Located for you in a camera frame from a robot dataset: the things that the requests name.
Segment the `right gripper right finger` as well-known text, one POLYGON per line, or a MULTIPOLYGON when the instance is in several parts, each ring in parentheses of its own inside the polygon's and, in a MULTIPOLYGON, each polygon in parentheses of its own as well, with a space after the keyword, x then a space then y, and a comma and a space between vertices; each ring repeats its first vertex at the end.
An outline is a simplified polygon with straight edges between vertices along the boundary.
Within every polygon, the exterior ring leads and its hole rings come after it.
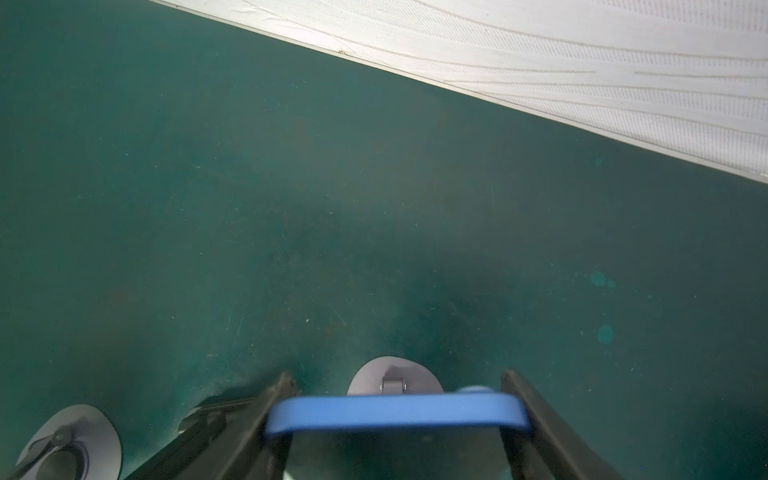
POLYGON ((501 375, 501 391, 520 400, 527 428, 502 428, 501 439, 514 479, 620 479, 517 370, 501 375))

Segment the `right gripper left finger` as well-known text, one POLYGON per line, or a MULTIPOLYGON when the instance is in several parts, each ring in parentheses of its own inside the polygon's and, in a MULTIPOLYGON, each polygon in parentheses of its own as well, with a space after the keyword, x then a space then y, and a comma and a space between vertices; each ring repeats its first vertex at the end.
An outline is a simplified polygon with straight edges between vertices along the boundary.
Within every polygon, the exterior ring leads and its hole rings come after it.
POLYGON ((281 373, 231 422, 223 415, 200 420, 137 467, 130 479, 283 479, 290 434, 264 434, 272 407, 299 394, 294 377, 281 373))

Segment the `blue edged smartphone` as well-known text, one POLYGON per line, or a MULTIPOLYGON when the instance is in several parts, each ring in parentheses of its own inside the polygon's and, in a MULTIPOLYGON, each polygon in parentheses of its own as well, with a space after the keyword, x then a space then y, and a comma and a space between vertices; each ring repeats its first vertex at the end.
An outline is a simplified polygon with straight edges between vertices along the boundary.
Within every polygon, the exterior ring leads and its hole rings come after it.
POLYGON ((264 434, 451 427, 527 432, 531 422, 517 397, 488 388, 465 388, 440 394, 290 398, 270 409, 264 434))

